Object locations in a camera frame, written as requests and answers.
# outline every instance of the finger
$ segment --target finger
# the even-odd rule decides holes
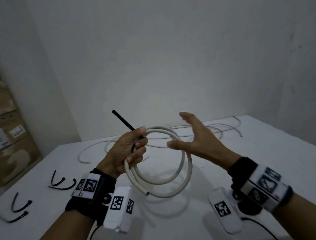
[[[134,167],[136,164],[138,164],[138,163],[140,163],[142,160],[143,160],[143,156],[141,156],[141,157],[139,157],[138,159],[135,159],[134,161],[132,161],[130,164],[129,164],[129,166],[130,166],[130,168],[131,167]]]
[[[194,114],[189,112],[180,112],[179,115],[192,126],[194,135],[196,135],[199,130],[205,129],[203,123]]]
[[[146,144],[148,143],[148,138],[143,138],[141,140],[138,140],[136,143],[135,143],[135,147],[137,148],[140,148],[140,147],[143,147],[145,146]]]
[[[140,158],[144,153],[146,152],[146,148],[145,147],[141,147],[139,149],[137,149],[135,152],[131,153],[127,158],[127,162],[130,163],[135,159]]]
[[[127,132],[125,134],[122,135],[122,137],[130,142],[133,142],[135,139],[137,139],[139,136],[145,134],[146,132],[146,128],[145,126],[142,126],[140,128],[136,128],[133,131]]]
[[[167,146],[169,148],[175,149],[175,150],[183,150],[186,152],[192,152],[192,143],[191,142],[172,140],[172,141],[167,142]]]

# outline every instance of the black cord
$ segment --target black cord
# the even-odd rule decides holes
[[[93,232],[91,233],[91,236],[90,236],[90,240],[92,240],[92,236],[93,236],[93,234],[95,233],[95,231],[97,231],[98,228],[101,227],[101,226],[102,226],[102,225],[97,226],[97,227],[93,230]]]
[[[254,222],[254,223],[260,225],[260,226],[263,227],[275,240],[278,240],[277,237],[274,236],[274,234],[273,234],[272,232],[270,232],[269,229],[267,229],[265,226],[263,226],[261,223],[257,222],[256,220],[253,220],[253,219],[251,219],[251,218],[246,218],[246,217],[242,217],[241,220],[243,220],[243,221],[252,221],[252,222]]]

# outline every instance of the table surface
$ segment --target table surface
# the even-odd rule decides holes
[[[267,165],[288,179],[293,189],[308,200],[316,203],[316,146],[299,138],[275,129],[250,116],[241,116],[240,137],[235,130],[224,132],[222,142],[243,156]],[[236,126],[234,118],[227,118],[205,123],[225,123]],[[176,129],[179,135],[192,133],[190,128]],[[96,139],[85,142],[61,145],[45,157],[21,180],[0,197],[0,213],[8,219],[21,214],[10,211],[11,202],[16,192],[19,196],[15,207],[19,208],[31,199],[33,203],[26,209],[29,214],[21,220],[7,224],[0,221],[0,239],[39,239],[51,224],[64,211],[73,189],[62,191],[50,189],[51,177],[56,169],[55,182],[62,177],[66,180],[59,187],[70,186],[73,178],[91,171],[105,156],[105,143],[97,144],[82,154],[83,160],[77,161],[78,154],[86,147],[104,140]],[[151,144],[165,145],[168,140],[150,140]],[[180,151],[148,147],[150,157],[139,164],[139,169],[148,176],[165,178],[175,172],[180,162]],[[241,233],[230,236],[220,225],[207,196],[219,186],[230,189],[230,176],[218,166],[192,156],[193,173],[188,186],[179,195],[170,199],[145,197],[135,189],[124,174],[117,180],[116,186],[131,186],[134,190],[134,220],[128,234],[118,234],[110,230],[99,229],[93,239],[271,239],[269,234],[251,222],[244,222]],[[186,176],[187,162],[180,175],[164,186],[150,186],[166,192],[179,186]],[[266,211],[255,219],[259,220],[277,237],[288,237],[286,231]]]

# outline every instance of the black cable tie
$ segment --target black cable tie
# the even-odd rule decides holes
[[[54,174],[53,174],[52,179],[51,179],[51,185],[52,185],[52,186],[58,186],[59,184],[61,184],[63,181],[66,180],[64,177],[62,177],[62,179],[61,179],[58,183],[53,184],[53,180],[54,180],[54,177],[55,177],[55,173],[56,173],[56,170],[54,171]]]
[[[24,207],[22,207],[22,208],[20,208],[18,210],[14,210],[14,204],[15,204],[15,201],[16,201],[16,198],[17,198],[18,194],[19,194],[18,192],[15,194],[14,199],[13,199],[13,201],[11,203],[11,211],[12,212],[21,212],[24,209],[26,209],[33,202],[32,200],[28,200],[27,204],[25,204]]]
[[[70,187],[66,187],[66,188],[58,188],[58,187],[52,187],[52,186],[48,186],[48,187],[58,189],[58,190],[68,190],[68,189],[73,188],[77,184],[77,180],[75,178],[73,179],[73,181],[74,181],[74,184],[71,185]]]
[[[24,213],[22,213],[20,216],[18,216],[16,219],[13,219],[13,220],[7,220],[4,217],[2,217],[1,215],[0,215],[0,219],[6,223],[14,223],[14,222],[20,220],[21,218],[25,217],[26,215],[28,215],[28,211],[24,211]]]

